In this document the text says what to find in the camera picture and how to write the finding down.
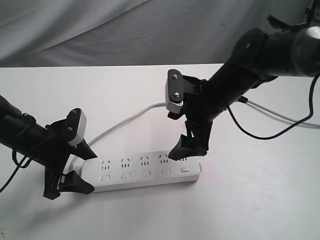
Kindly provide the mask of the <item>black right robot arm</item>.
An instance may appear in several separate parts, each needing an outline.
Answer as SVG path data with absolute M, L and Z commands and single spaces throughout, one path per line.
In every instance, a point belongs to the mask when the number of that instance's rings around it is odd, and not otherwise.
M 169 152 L 171 160 L 205 156 L 213 121 L 249 90 L 280 76 L 320 76 L 320 29 L 306 27 L 267 34 L 254 28 L 236 43 L 229 60 L 210 78 L 198 79 L 176 69 L 167 73 L 168 117 L 186 117 L 186 134 Z

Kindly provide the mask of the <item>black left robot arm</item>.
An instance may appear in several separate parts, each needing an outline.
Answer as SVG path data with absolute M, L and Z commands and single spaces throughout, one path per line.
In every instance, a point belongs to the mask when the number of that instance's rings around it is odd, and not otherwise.
M 80 108 L 42 127 L 32 115 L 21 112 L 4 97 L 0 99 L 0 143 L 12 150 L 17 170 L 32 161 L 44 166 L 43 196 L 50 200 L 62 192 L 87 195 L 94 191 L 74 170 L 63 173 L 71 155 L 83 160 L 97 157 L 84 138 L 86 126 L 87 118 Z

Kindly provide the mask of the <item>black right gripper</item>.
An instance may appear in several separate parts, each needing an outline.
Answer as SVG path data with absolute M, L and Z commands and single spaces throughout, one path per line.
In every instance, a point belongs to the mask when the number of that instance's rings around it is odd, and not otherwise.
M 189 131 L 193 137 L 181 134 L 175 147 L 169 152 L 168 158 L 178 161 L 188 157 L 203 157 L 209 150 L 209 138 L 212 121 L 208 120 L 209 103 L 202 91 L 204 80 L 191 76 L 183 77 L 183 107 L 180 113 L 169 111 L 169 118 L 177 120 L 186 116 Z

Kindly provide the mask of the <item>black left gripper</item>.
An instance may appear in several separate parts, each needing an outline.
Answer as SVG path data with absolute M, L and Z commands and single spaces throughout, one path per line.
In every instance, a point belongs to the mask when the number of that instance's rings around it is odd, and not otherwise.
M 82 140 L 75 147 L 70 146 L 66 139 L 66 120 L 59 120 L 45 126 L 47 134 L 43 147 L 44 192 L 43 196 L 54 200 L 62 192 L 90 194 L 95 188 L 83 180 L 74 170 L 64 174 L 64 168 L 71 153 L 82 160 L 95 159 L 98 156 L 93 152 L 86 140 Z

